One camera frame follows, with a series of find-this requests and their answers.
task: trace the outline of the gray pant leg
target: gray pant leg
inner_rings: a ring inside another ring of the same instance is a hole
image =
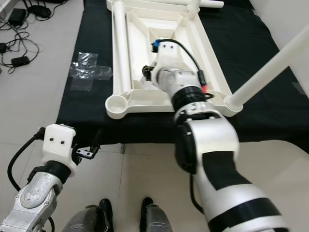
[[[62,232],[93,232],[97,220],[104,223],[104,218],[98,218],[95,207],[84,209],[70,219]]]
[[[169,219],[156,204],[147,207],[147,232],[173,232]]]

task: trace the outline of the blue connector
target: blue connector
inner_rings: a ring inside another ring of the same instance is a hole
[[[154,43],[151,44],[153,46],[152,52],[157,53],[160,46],[160,39],[155,40]]]

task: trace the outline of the tiled floor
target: tiled floor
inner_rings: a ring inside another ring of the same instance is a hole
[[[12,75],[3,70],[0,76],[1,220],[14,199],[14,189],[6,175],[11,157],[38,127],[56,120],[82,7],[81,0],[69,1],[56,12],[59,17],[68,9],[75,12],[67,21],[60,23],[55,17],[30,25],[31,38],[45,51],[32,64]],[[38,33],[42,30],[69,36],[50,40]],[[1,32],[1,39],[10,37]],[[42,143],[37,142],[17,161],[14,177],[21,185],[32,168],[41,164],[41,149]],[[120,145],[102,146],[95,160],[82,161],[77,175],[67,181],[58,198],[53,214],[56,231],[61,231],[70,217],[86,205],[109,198],[116,232],[137,232],[140,204],[146,196],[166,211],[174,231],[207,231],[203,216],[190,202],[188,175],[176,164],[173,145],[129,145],[124,155],[119,151]],[[308,230],[308,154],[282,141],[245,143],[241,144],[237,166],[275,202],[293,232]]]

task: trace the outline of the power adapter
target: power adapter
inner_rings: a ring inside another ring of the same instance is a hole
[[[29,64],[30,61],[28,57],[18,57],[18,58],[11,59],[11,63],[13,67],[20,67],[20,66]]]
[[[8,20],[9,24],[14,27],[23,25],[26,19],[26,14],[27,12],[25,9],[14,8]]]
[[[0,54],[5,53],[7,49],[8,46],[6,45],[6,43],[0,43]]]

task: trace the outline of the white wall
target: white wall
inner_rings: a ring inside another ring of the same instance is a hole
[[[274,41],[282,49],[309,24],[309,0],[251,0],[256,14],[268,26]],[[309,96],[309,48],[291,68]]]
[[[19,0],[0,0],[0,16],[9,15],[9,12],[14,8]]]

